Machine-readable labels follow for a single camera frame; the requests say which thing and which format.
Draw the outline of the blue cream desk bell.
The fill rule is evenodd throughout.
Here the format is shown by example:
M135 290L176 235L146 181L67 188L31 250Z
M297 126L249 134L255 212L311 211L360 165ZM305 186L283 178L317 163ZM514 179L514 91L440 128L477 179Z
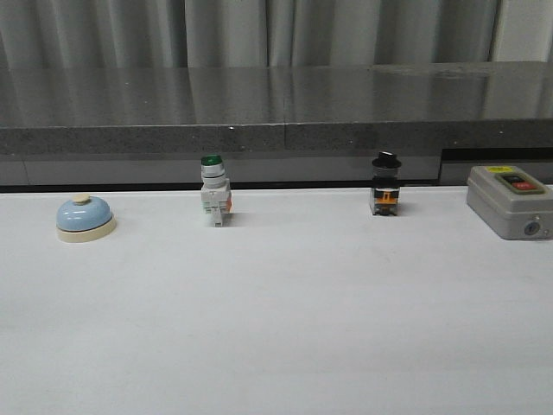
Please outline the blue cream desk bell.
M117 222L110 205L102 198L79 194L65 201L56 212L59 240L85 243L101 239L116 229Z

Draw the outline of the black rotary selector switch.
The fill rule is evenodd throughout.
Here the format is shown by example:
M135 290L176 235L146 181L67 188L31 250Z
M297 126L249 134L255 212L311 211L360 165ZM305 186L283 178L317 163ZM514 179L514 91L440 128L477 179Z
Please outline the black rotary selector switch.
M402 163L395 153L380 151L372 160L370 209L373 215L397 216L400 184L398 173Z

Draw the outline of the grey pleated curtain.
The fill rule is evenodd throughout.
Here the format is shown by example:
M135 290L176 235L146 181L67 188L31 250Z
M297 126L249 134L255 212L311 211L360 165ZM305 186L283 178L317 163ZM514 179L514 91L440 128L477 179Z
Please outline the grey pleated curtain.
M550 61L549 1L4 1L4 69Z

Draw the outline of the grey control switch box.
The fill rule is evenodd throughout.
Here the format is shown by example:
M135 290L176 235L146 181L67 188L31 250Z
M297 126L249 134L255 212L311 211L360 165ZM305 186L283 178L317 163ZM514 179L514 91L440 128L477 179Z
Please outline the grey control switch box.
M501 238L552 238L552 189L517 166L473 166L468 206Z

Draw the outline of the green push button switch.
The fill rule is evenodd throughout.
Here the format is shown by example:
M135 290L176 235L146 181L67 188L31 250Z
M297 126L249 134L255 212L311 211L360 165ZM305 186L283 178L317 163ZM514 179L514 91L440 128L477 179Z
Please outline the green push button switch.
M211 217L215 227L222 227L224 219L232 209L230 179L221 155L203 156L200 160L202 188L200 191L203 210Z

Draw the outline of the grey stone counter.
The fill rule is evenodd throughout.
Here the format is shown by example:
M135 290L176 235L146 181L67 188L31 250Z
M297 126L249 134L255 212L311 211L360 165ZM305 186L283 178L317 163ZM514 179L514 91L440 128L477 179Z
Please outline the grey stone counter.
M223 157L235 188L406 185L477 164L552 180L552 66L75 68L1 72L1 189L175 190Z

